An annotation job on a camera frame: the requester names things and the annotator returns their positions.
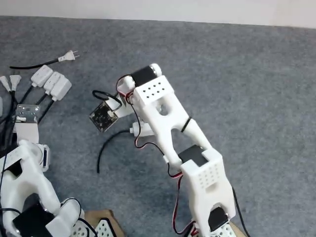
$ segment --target black wire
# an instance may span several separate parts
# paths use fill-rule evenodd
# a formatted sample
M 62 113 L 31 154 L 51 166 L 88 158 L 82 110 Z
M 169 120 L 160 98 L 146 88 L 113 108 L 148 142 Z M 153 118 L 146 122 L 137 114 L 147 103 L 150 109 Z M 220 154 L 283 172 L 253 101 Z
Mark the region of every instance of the black wire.
M 50 107 L 54 104 L 54 101 L 51 100 L 51 102 L 48 104 L 48 106 L 46 107 L 46 109 L 44 110 L 43 114 L 41 115 L 41 117 L 39 118 L 38 124 L 40 123 L 40 121 L 44 118 L 44 116 L 47 114 L 47 112 L 49 111 Z
M 40 68 L 43 65 L 49 65 L 49 64 L 53 64 L 53 63 L 57 63 L 58 58 L 48 61 L 46 63 L 41 63 L 41 64 L 37 64 L 37 65 L 33 65 L 33 66 L 29 66 L 29 67 L 15 67 L 15 66 L 10 66 L 11 69 L 19 69 L 19 70 L 26 70 L 26 69 L 33 69 L 33 68 Z
M 78 201 L 77 198 L 75 198 L 75 197 L 70 197 L 70 198 L 66 199 L 65 202 L 61 204 L 61 206 L 65 205 L 66 202 L 68 202 L 69 200 L 75 200 L 75 201 L 79 204 L 79 207 L 80 207 L 80 212 L 79 212 L 79 217 L 78 217 L 78 219 L 79 219 L 80 216 L 81 216 L 82 206 L 81 206 L 81 203 Z
M 112 99 L 114 99 L 116 102 L 119 103 L 119 106 L 118 106 L 115 110 L 118 110 L 118 109 L 119 109 L 120 107 L 122 107 L 122 105 L 123 105 L 121 100 L 119 100 L 119 99 L 118 99 L 117 97 L 115 97 L 114 95 L 111 95 L 110 93 L 107 93 L 107 92 L 105 92 L 105 91 L 93 90 L 93 91 L 92 91 L 92 95 L 93 95 L 95 98 L 97 98 L 97 99 L 99 99 L 99 100 L 102 100 L 102 101 L 108 100 L 109 97 L 112 98 Z
M 102 148 L 99 152 L 99 155 L 98 155 L 98 161 L 97 161 L 97 173 L 99 174 L 100 173 L 100 161 L 101 161 L 101 155 L 105 149 L 105 147 L 109 144 L 109 142 L 111 142 L 115 137 L 117 137 L 118 135 L 122 134 L 122 133 L 130 133 L 129 129 L 126 129 L 126 130 L 121 130 L 115 134 L 113 134 L 111 137 L 109 137 L 102 145 Z
M 33 90 L 33 88 L 34 87 L 32 85 L 29 87 L 29 89 L 25 92 L 25 94 L 23 95 L 22 99 L 20 100 L 19 104 L 23 104 L 23 102 L 26 100 L 26 97 L 28 97 L 28 95 Z
M 10 109 L 9 109 L 9 116 L 7 116 L 5 118 L 5 124 L 3 126 L 3 129 L 1 131 L 1 141 L 0 141 L 0 144 L 1 145 L 5 145 L 5 139 L 6 139 L 6 135 L 7 135 L 7 132 L 8 132 L 8 125 L 10 123 L 10 119 L 11 119 L 11 115 L 13 114 L 13 111 L 15 110 L 15 91 L 11 91 L 10 92 L 10 95 L 11 95 L 11 103 L 10 103 Z
M 36 103 L 35 105 L 39 105 L 48 95 L 45 93 Z
M 14 211 L 16 213 L 18 213 L 19 215 L 21 214 L 21 212 L 15 208 L 0 208 L 0 211 L 4 212 L 4 211 Z
M 240 210 L 240 207 L 239 207 L 239 204 L 238 204 L 238 200 L 237 200 L 237 195 L 236 195 L 235 189 L 233 187 L 232 187 L 232 189 L 233 189 L 234 199 L 235 199 L 238 215 L 239 215 L 239 218 L 240 218 L 243 230 L 245 231 L 247 237 L 250 237 L 250 234 L 248 233 L 248 230 L 247 230 L 246 225 L 245 225 L 245 223 L 243 221 L 243 218 L 242 218 L 242 214 L 241 214 L 241 210 Z
M 94 230 L 94 228 L 84 219 L 82 218 L 78 218 L 79 221 L 83 222 L 86 226 L 89 227 L 89 229 L 93 232 L 93 234 L 98 237 L 98 234 L 96 233 L 96 231 Z

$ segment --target white robot bracket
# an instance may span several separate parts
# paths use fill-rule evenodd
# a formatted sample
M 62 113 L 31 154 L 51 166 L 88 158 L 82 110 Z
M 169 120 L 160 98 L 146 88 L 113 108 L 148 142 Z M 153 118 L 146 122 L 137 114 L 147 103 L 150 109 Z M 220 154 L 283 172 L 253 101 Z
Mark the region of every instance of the white robot bracket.
M 199 235 L 214 236 L 236 214 L 233 190 L 221 154 L 187 114 L 157 64 L 126 76 L 122 81 L 118 91 L 132 93 L 130 101 L 144 123 L 141 126 L 150 127 L 145 134 L 155 135 L 165 161 L 182 170 L 188 184 L 190 211 Z M 160 113 L 162 105 L 167 110 L 164 115 Z M 118 117 L 128 115 L 130 111 L 127 104 L 126 112 L 122 108 Z M 194 145 L 177 154 L 173 148 L 172 129 L 189 136 Z M 135 134 L 137 128 L 133 125 L 132 130 Z
M 39 196 L 39 203 L 32 206 L 32 211 L 39 210 L 41 214 L 51 216 L 51 220 L 42 229 L 53 237 L 69 237 L 79 214 L 83 213 L 80 204 L 74 199 L 69 199 L 61 206 L 52 184 L 43 174 L 48 169 L 49 159 L 50 150 L 47 145 L 33 144 L 26 140 L 21 140 L 19 146 L 7 154 L 0 190 L 1 206 L 14 208 L 21 214 L 4 211 L 3 225 L 17 237 L 25 231 L 19 227 L 29 229 L 28 220 L 35 219 L 34 215 L 30 215 L 31 209 L 23 210 L 25 200 L 32 194 Z M 17 162 L 20 163 L 21 171 L 14 174 L 10 168 Z M 0 159 L 0 166 L 3 163 L 4 157 Z

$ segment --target power cord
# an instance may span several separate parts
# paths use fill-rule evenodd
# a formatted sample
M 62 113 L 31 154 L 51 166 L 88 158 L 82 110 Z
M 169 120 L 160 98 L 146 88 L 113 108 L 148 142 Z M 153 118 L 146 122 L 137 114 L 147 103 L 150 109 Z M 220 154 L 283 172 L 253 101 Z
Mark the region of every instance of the power cord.
M 23 104 L 24 101 L 26 100 L 26 98 L 28 97 L 28 95 L 31 93 L 31 91 L 33 90 L 33 86 L 31 85 L 28 90 L 25 92 L 25 94 L 23 95 L 22 99 L 20 100 L 19 104 Z
M 38 124 L 42 121 L 42 119 L 44 118 L 44 116 L 47 114 L 47 112 L 49 111 L 50 107 L 54 104 L 55 101 L 51 100 L 48 104 L 48 106 L 46 107 L 46 109 L 44 110 L 43 114 L 41 115 L 41 117 L 39 118 Z
M 100 173 L 100 161 L 101 161 L 101 155 L 105 149 L 105 147 L 114 139 L 116 138 L 117 136 L 119 136 L 120 134 L 122 133 L 130 133 L 129 132 L 129 129 L 126 129 L 126 130 L 121 130 L 115 134 L 113 134 L 111 137 L 109 137 L 102 145 L 102 148 L 100 149 L 99 151 L 99 155 L 98 155 L 98 160 L 97 160 L 97 173 L 99 174 Z
M 246 225 L 245 225 L 245 223 L 243 221 L 243 217 L 242 217 L 241 210 L 240 210 L 240 207 L 239 207 L 239 204 L 238 204 L 238 200 L 237 200 L 237 195 L 236 195 L 235 189 L 233 187 L 232 187 L 232 189 L 233 189 L 234 199 L 235 199 L 235 203 L 236 203 L 236 208 L 237 208 L 237 211 L 238 211 L 238 215 L 239 215 L 239 218 L 240 218 L 243 230 L 245 231 L 245 234 L 247 235 L 247 237 L 250 237 L 250 234 L 249 234 L 249 232 L 248 232 L 248 230 L 246 228 Z
M 77 51 L 69 50 L 65 55 L 58 57 L 56 59 L 53 59 L 51 61 L 45 62 L 45 63 L 41 63 L 41 64 L 37 64 L 37 65 L 33 65 L 33 66 L 28 66 L 28 67 L 10 66 L 10 68 L 11 69 L 19 69 L 19 70 L 27 70 L 27 69 L 33 69 L 33 68 L 40 68 L 43 65 L 49 65 L 49 64 L 53 64 L 53 63 L 57 63 L 57 62 L 73 61 L 80 56 L 80 55 L 75 56 L 75 53 L 77 53 Z
M 35 105 L 39 105 L 48 95 L 45 93 L 36 103 Z

